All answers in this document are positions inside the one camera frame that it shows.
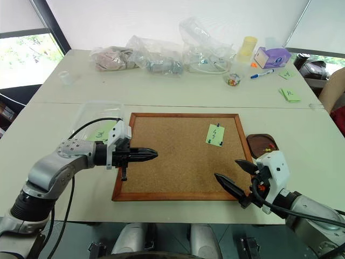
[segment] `white wall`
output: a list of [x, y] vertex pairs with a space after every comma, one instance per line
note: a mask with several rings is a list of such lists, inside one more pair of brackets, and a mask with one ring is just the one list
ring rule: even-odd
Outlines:
[[345, 54], [344, 11], [344, 0], [312, 0], [287, 46]]
[[252, 35], [284, 43], [307, 0], [47, 0], [73, 49], [124, 46], [132, 35], [182, 43], [178, 23], [198, 17], [213, 37], [240, 47]]
[[29, 0], [0, 0], [0, 33], [44, 28]]

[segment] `plastic bag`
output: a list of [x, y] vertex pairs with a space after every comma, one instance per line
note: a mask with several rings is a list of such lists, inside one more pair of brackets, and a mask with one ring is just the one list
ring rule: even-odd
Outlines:
[[[100, 118], [123, 119], [123, 104], [110, 101], [89, 101], [80, 108], [75, 123], [72, 126], [71, 134], [84, 124]], [[90, 124], [82, 129], [75, 137], [89, 141], [107, 142], [108, 133], [116, 124], [115, 120], [102, 120]]]
[[90, 52], [90, 58], [100, 71], [133, 69], [137, 66], [128, 60], [132, 53], [132, 49], [125, 47], [99, 47]]
[[126, 47], [133, 49], [130, 61], [150, 73], [182, 74], [181, 46], [162, 40], [133, 36]]
[[232, 45], [218, 42], [194, 17], [180, 22], [184, 41], [182, 60], [190, 72], [221, 74], [229, 69], [235, 55]]

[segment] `purple tissue box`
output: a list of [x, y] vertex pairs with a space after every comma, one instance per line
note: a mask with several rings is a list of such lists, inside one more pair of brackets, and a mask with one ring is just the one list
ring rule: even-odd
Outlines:
[[262, 69], [271, 69], [274, 67], [285, 66], [290, 57], [290, 52], [283, 47], [270, 50], [266, 50], [265, 47], [260, 47], [255, 54], [254, 59]]

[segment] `cork board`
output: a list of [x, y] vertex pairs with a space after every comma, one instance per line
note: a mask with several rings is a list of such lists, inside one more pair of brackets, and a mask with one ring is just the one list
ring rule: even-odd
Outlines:
[[[210, 124], [225, 127], [223, 146], [205, 143]], [[250, 175], [235, 159], [252, 161], [238, 114], [132, 113], [131, 147], [149, 147], [158, 157], [129, 163], [128, 180], [115, 183], [113, 201], [235, 200], [214, 174], [249, 192]]]

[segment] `green sticky note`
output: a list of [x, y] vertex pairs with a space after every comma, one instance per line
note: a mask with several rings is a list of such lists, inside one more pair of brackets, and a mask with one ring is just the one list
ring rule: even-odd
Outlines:
[[290, 78], [295, 76], [295, 73], [292, 71], [289, 71], [288, 69], [284, 69], [279, 73], [279, 75], [285, 78], [286, 80], [289, 80]]
[[215, 145], [217, 147], [222, 147], [224, 130], [224, 127], [210, 124], [205, 142], [207, 144]]
[[291, 89], [287, 88], [281, 88], [280, 93], [285, 97], [287, 101], [290, 103], [295, 103], [297, 101], [300, 101], [301, 99], [298, 97], [298, 95]]
[[96, 129], [88, 138], [89, 141], [108, 141], [109, 131], [116, 125], [116, 121], [104, 122], [98, 129]]

